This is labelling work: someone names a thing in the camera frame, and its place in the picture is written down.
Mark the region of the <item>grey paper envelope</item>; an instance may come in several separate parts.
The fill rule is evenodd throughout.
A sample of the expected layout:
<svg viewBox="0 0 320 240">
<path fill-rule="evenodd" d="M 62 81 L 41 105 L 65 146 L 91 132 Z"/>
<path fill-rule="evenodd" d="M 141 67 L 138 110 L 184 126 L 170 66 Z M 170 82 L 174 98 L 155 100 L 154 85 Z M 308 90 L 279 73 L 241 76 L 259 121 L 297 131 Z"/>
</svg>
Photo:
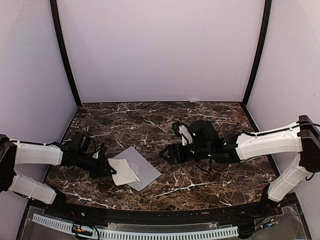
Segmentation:
<svg viewBox="0 0 320 240">
<path fill-rule="evenodd" d="M 123 152 L 116 155 L 114 158 L 127 160 L 128 165 L 139 178 L 139 180 L 136 182 L 129 183 L 128 185 L 138 192 L 145 189 L 161 176 L 161 173 L 133 146 L 130 146 Z"/>
</svg>

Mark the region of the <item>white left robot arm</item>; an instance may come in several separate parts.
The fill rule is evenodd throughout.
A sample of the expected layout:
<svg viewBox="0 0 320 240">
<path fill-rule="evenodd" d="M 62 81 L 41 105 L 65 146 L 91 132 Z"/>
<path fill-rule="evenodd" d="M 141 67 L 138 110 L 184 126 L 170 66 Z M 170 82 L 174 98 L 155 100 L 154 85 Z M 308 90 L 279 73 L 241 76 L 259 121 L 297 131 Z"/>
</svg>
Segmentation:
<svg viewBox="0 0 320 240">
<path fill-rule="evenodd" d="M 48 165 L 78 167 L 87 171 L 91 178 L 109 177 L 117 171 L 105 156 L 106 147 L 101 144 L 93 153 L 88 152 L 93 140 L 88 135 L 76 132 L 68 143 L 37 143 L 20 141 L 0 136 L 0 190 L 13 192 L 28 199 L 51 205 L 51 210 L 60 218 L 67 218 L 70 206 L 62 199 L 63 194 L 54 187 L 37 181 L 16 170 L 22 165 Z"/>
</svg>

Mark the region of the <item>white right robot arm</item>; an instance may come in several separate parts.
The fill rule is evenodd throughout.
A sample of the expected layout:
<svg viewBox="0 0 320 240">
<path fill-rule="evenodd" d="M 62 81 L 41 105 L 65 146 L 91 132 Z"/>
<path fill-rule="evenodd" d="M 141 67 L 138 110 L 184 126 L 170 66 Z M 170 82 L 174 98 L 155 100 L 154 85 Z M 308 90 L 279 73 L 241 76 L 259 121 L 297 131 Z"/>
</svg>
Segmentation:
<svg viewBox="0 0 320 240">
<path fill-rule="evenodd" d="M 190 125 L 179 121 L 172 128 L 180 143 L 167 145 L 159 156 L 170 164 L 209 160 L 220 164 L 245 162 L 260 156 L 290 156 L 292 161 L 280 175 L 269 183 L 255 213 L 266 217 L 275 203 L 320 171 L 320 126 L 307 115 L 298 121 L 266 131 L 243 131 L 219 136 L 209 120 L 197 120 Z"/>
</svg>

